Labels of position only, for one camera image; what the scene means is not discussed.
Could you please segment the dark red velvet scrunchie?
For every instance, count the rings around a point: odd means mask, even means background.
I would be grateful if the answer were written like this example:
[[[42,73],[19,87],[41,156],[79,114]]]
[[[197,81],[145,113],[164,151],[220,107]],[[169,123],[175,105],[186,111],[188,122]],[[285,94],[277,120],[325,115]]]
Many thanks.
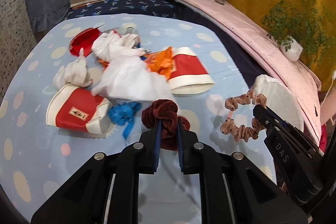
[[[182,121],[185,130],[190,129],[189,121],[183,116],[178,116],[177,112],[177,104],[172,100],[166,99],[156,100],[142,111],[141,121],[146,128],[153,129],[157,120],[162,121],[162,149],[170,151],[178,150],[177,126],[179,119]]]

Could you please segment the small crumpled white tissue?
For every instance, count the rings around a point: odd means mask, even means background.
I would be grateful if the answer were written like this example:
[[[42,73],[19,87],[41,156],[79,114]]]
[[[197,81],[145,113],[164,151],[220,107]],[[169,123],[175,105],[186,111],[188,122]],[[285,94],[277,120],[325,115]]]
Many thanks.
[[[75,61],[69,63],[66,67],[60,67],[52,80],[52,84],[56,90],[60,90],[66,84],[86,88],[92,85],[92,83],[93,80],[88,73],[87,61],[84,56],[84,48],[80,49],[79,57]]]

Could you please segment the white paper towel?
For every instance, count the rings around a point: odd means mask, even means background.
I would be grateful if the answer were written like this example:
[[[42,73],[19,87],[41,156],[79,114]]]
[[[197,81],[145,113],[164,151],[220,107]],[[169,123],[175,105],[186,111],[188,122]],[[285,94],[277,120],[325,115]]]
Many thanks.
[[[119,56],[112,60],[91,93],[138,102],[173,99],[165,77],[148,70],[138,56]]]

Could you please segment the red white paper cup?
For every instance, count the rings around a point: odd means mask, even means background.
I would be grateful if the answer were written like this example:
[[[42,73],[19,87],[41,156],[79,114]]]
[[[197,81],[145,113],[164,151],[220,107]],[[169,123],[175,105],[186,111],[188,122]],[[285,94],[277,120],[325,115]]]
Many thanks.
[[[89,134],[104,135],[110,127],[112,103],[89,90],[72,84],[62,87],[50,101],[46,125]]]
[[[215,84],[207,69],[189,47],[173,51],[173,69],[168,79],[170,91],[175,95],[205,92]]]

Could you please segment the white lined trash bin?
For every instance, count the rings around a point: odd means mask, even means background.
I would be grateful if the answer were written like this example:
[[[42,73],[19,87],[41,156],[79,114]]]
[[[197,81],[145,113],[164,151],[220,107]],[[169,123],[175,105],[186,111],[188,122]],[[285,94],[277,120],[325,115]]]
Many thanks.
[[[278,79],[267,75],[256,77],[252,89],[256,94],[264,94],[266,105],[282,120],[289,122],[299,130],[304,130],[301,108],[291,91]]]

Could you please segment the blue crumpled scrap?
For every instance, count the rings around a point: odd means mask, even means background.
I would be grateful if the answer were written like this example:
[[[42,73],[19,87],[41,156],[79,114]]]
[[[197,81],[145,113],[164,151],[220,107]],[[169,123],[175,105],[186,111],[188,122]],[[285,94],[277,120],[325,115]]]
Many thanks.
[[[142,104],[140,102],[124,102],[112,106],[108,110],[108,117],[113,124],[118,126],[125,126],[122,136],[126,140],[130,135],[134,123],[135,115],[141,109]]]

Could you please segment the navy patterned cloth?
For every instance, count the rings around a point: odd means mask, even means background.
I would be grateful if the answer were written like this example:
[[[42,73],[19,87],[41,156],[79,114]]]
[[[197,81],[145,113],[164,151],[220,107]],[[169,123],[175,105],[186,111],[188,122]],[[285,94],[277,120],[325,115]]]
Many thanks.
[[[141,14],[181,19],[182,10],[182,5],[174,0],[103,0],[69,9],[66,19],[114,14]]]

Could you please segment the pink cloth covered shelf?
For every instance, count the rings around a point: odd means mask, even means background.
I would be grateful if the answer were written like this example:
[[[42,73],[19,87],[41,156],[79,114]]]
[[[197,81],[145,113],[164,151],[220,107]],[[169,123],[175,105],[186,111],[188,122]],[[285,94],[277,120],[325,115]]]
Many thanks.
[[[294,95],[303,121],[314,141],[319,144],[322,130],[318,91],[321,81],[301,61],[291,62],[266,30],[234,6],[215,0],[174,0],[204,16],[226,32],[252,56],[271,77],[278,79]]]

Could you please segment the green plant white pot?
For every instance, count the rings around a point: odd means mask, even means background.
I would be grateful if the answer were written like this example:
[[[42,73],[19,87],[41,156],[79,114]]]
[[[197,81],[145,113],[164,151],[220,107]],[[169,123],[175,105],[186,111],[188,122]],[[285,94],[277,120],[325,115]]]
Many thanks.
[[[335,58],[335,9],[318,0],[272,0],[261,19],[267,36],[288,51],[302,46],[307,66]]]

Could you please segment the pink dotted scrunchie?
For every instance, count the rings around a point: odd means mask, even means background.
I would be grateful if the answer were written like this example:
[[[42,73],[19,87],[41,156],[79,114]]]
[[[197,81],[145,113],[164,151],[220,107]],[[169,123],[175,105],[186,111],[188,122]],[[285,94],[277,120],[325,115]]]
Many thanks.
[[[239,106],[257,106],[266,107],[267,97],[262,93],[255,93],[253,89],[248,92],[236,96],[229,97],[224,103],[224,107],[228,110],[228,114],[220,127],[220,131],[224,135],[231,134],[236,143],[244,140],[246,143],[250,138],[256,140],[259,137],[259,132],[265,127],[256,119],[252,118],[248,123],[246,115],[234,114]]]

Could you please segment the red paper packet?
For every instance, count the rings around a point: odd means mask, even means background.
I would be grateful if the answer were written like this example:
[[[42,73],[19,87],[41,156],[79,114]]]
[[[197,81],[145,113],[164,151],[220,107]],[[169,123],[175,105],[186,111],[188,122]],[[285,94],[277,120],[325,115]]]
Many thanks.
[[[91,54],[93,42],[101,35],[101,31],[96,28],[87,28],[78,33],[70,42],[69,50],[74,56],[79,57],[80,50],[84,50],[84,57]]]

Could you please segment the orange plastic wrapper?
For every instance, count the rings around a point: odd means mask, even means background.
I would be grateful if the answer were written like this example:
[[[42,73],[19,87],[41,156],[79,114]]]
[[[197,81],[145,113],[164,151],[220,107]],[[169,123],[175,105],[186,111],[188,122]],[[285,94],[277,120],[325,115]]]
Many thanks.
[[[122,77],[153,76],[161,75],[162,79],[168,80],[173,69],[173,52],[168,47],[164,51],[146,53],[143,56],[118,56],[111,62],[98,59],[105,68],[105,76],[116,79]]]

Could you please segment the grey drawstring pouch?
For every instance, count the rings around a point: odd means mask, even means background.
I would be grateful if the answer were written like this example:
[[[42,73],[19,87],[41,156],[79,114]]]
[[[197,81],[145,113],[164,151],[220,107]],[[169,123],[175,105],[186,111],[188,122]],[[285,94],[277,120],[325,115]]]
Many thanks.
[[[116,31],[119,35],[124,36],[127,34],[138,34],[138,31],[134,27],[116,27],[103,31],[102,33],[109,34],[112,31]]]

